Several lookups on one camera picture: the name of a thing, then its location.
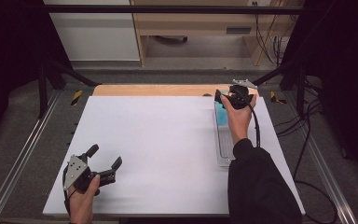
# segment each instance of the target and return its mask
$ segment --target white table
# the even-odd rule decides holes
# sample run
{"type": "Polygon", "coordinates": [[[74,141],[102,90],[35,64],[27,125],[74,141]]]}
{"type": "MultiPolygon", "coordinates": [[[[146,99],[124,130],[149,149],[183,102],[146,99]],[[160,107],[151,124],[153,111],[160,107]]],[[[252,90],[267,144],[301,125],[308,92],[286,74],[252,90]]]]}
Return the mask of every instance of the white table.
{"type": "MultiPolygon", "coordinates": [[[[305,214],[263,98],[257,99],[255,112],[260,122],[261,147],[271,154],[305,214]]],[[[254,142],[253,128],[249,135],[254,142]]],[[[100,149],[89,159],[91,171],[109,169],[118,156],[123,160],[117,171],[117,182],[102,187],[101,194],[95,198],[95,214],[228,215],[228,169],[217,165],[213,97],[91,96],[44,214],[67,216],[62,170],[71,155],[81,155],[94,144],[100,149]]]]}

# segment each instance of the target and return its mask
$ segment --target person's left hand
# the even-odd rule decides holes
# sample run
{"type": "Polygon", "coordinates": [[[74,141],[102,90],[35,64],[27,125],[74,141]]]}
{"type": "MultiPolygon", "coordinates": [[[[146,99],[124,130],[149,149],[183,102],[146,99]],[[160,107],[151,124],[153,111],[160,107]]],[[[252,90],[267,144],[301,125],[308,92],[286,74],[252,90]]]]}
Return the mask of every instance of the person's left hand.
{"type": "Polygon", "coordinates": [[[96,175],[89,184],[89,188],[84,194],[76,191],[74,186],[68,190],[70,197],[70,213],[71,222],[76,224],[90,224],[92,223],[92,202],[95,192],[100,187],[100,176],[96,175]]]}

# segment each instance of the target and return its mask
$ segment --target black cable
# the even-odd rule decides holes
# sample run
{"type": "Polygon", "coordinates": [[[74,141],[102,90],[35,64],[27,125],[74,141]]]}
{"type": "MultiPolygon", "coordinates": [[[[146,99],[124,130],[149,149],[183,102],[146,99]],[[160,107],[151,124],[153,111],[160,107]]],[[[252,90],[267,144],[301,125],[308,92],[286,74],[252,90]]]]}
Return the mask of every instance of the black cable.
{"type": "Polygon", "coordinates": [[[296,164],[296,168],[295,168],[295,171],[293,173],[293,180],[295,181],[295,183],[297,184],[304,184],[304,185],[307,185],[313,189],[316,189],[318,190],[319,192],[322,193],[322,195],[327,198],[327,200],[332,204],[333,206],[333,209],[334,209],[334,218],[333,218],[333,221],[331,222],[321,222],[317,219],[315,219],[314,217],[311,217],[310,215],[306,214],[305,216],[307,218],[309,218],[310,220],[312,220],[313,222],[315,223],[319,223],[319,224],[332,224],[332,223],[336,223],[337,221],[337,218],[338,218],[338,211],[337,211],[337,207],[336,205],[333,203],[333,201],[331,200],[331,198],[326,194],[324,193],[321,189],[317,188],[316,186],[310,184],[310,183],[307,183],[305,181],[300,181],[300,180],[296,180],[296,174],[297,174],[297,171],[298,171],[298,167],[299,167],[299,164],[301,163],[302,161],[302,158],[303,158],[303,155],[304,155],[304,152],[305,152],[305,149],[306,149],[306,146],[307,146],[307,143],[308,143],[308,140],[310,138],[310,109],[311,109],[311,104],[314,103],[315,101],[312,101],[309,105],[308,105],[308,108],[307,108],[307,124],[308,124],[308,131],[307,131],[307,135],[306,135],[306,138],[305,138],[305,141],[304,141],[304,144],[303,144],[303,147],[301,148],[301,151],[300,151],[300,155],[298,157],[298,161],[297,161],[297,164],[296,164]]]}
{"type": "Polygon", "coordinates": [[[234,94],[239,94],[243,101],[249,106],[249,108],[251,109],[252,111],[252,114],[254,115],[254,118],[255,118],[255,143],[256,143],[256,146],[257,147],[260,147],[260,126],[258,125],[258,120],[257,120],[257,115],[255,114],[255,111],[254,111],[254,108],[251,106],[250,102],[248,102],[246,100],[246,98],[242,95],[242,93],[240,91],[235,91],[233,92],[234,94]]]}
{"type": "Polygon", "coordinates": [[[277,50],[277,36],[274,36],[274,41],[272,41],[272,49],[274,51],[274,56],[276,58],[276,65],[277,67],[279,66],[279,55],[278,55],[278,50],[277,50]]]}
{"type": "Polygon", "coordinates": [[[281,43],[282,43],[282,38],[281,37],[279,37],[278,39],[277,39],[277,65],[280,65],[280,62],[279,62],[279,60],[280,60],[280,58],[281,58],[281,43]]]}
{"type": "MultiPolygon", "coordinates": [[[[65,169],[63,169],[63,174],[62,174],[62,185],[64,186],[65,185],[65,177],[66,177],[66,174],[68,172],[68,166],[65,167],[65,169]]],[[[65,205],[65,208],[66,208],[66,212],[68,212],[68,215],[71,216],[71,204],[70,204],[70,201],[69,199],[71,198],[71,196],[75,193],[72,192],[72,194],[68,197],[68,192],[64,189],[63,190],[63,196],[64,196],[64,205],[65,205]]]]}
{"type": "Polygon", "coordinates": [[[271,63],[273,63],[273,61],[270,59],[268,53],[267,53],[267,48],[266,48],[266,44],[263,40],[263,36],[260,33],[260,29],[258,27],[258,14],[255,14],[255,39],[257,40],[258,46],[260,46],[260,48],[263,50],[263,52],[267,55],[269,61],[271,63]]]}
{"type": "MultiPolygon", "coordinates": [[[[320,105],[321,105],[321,104],[314,105],[313,107],[310,108],[310,111],[307,112],[305,115],[306,115],[306,116],[311,116],[311,115],[314,115],[315,113],[321,111],[322,108],[320,107],[320,105]]],[[[286,122],[277,124],[277,125],[275,125],[274,127],[277,127],[277,126],[282,125],[282,124],[285,124],[285,123],[290,123],[291,121],[293,121],[293,120],[296,119],[296,118],[298,118],[298,116],[295,116],[293,119],[291,119],[291,120],[289,120],[289,121],[286,121],[286,122]]],[[[285,135],[289,134],[289,133],[287,133],[287,132],[289,132],[289,131],[291,131],[293,128],[295,128],[294,130],[292,130],[292,131],[290,132],[290,133],[293,133],[294,131],[296,131],[296,130],[298,130],[299,128],[301,128],[302,126],[304,126],[304,124],[305,124],[305,121],[304,121],[303,119],[298,119],[298,120],[296,121],[296,123],[292,124],[289,128],[286,128],[285,130],[280,131],[279,133],[277,133],[277,135],[278,135],[278,137],[285,136],[285,135]],[[299,127],[295,128],[296,125],[297,125],[299,122],[303,122],[303,123],[302,123],[299,127]]]]}
{"type": "Polygon", "coordinates": [[[68,199],[71,199],[72,195],[74,195],[75,192],[76,190],[74,190],[74,192],[72,192],[71,195],[69,195],[68,199]]]}

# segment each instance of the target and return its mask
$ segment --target person's right hand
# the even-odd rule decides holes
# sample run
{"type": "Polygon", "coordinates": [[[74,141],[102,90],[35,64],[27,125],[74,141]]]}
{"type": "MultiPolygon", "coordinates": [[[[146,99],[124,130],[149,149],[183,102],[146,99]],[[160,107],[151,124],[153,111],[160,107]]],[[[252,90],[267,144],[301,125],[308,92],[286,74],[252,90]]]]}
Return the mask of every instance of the person's right hand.
{"type": "MultiPolygon", "coordinates": [[[[249,102],[253,108],[255,108],[256,98],[254,95],[252,101],[249,102]]],[[[220,99],[227,111],[228,127],[231,131],[232,142],[235,146],[242,138],[248,138],[248,128],[252,118],[252,111],[249,106],[239,110],[234,109],[228,98],[224,95],[221,95],[220,99]]]]}
{"type": "Polygon", "coordinates": [[[68,190],[70,197],[71,223],[90,224],[92,223],[92,202],[95,192],[100,187],[100,176],[96,175],[89,184],[87,191],[82,194],[77,192],[74,186],[68,190]]]}

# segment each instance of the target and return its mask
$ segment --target black jacket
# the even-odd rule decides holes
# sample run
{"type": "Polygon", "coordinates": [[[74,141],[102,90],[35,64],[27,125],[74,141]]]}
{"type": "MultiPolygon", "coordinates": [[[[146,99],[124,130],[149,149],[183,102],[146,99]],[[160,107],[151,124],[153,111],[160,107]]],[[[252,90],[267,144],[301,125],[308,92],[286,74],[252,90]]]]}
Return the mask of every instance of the black jacket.
{"type": "Polygon", "coordinates": [[[228,208],[232,224],[301,223],[302,215],[269,153],[241,139],[228,172],[228,208]]]}

